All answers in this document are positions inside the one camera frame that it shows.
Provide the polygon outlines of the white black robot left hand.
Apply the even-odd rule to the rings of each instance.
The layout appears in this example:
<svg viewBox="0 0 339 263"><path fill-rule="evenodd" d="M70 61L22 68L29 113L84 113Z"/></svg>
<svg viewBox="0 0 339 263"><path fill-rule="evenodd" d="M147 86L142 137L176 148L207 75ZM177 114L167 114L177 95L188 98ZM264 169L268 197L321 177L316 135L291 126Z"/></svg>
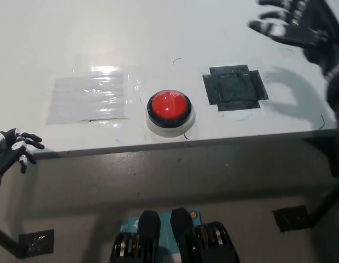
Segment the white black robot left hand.
<svg viewBox="0 0 339 263"><path fill-rule="evenodd" d="M18 128L0 131L0 185L5 172L16 162L20 164L23 174L27 171L28 163L37 163L33 153L28 149L29 145L39 150L45 148L42 138L35 134Z"/></svg>

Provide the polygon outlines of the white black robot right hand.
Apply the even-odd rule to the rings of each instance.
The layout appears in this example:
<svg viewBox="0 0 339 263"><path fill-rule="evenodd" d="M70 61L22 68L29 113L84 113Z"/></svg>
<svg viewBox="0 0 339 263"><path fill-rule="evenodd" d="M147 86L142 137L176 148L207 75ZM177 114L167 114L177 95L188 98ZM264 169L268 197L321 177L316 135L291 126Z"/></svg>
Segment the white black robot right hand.
<svg viewBox="0 0 339 263"><path fill-rule="evenodd" d="M258 1L278 7L248 22L250 29L285 45L303 49L327 81L339 74L339 22L326 1Z"/></svg>

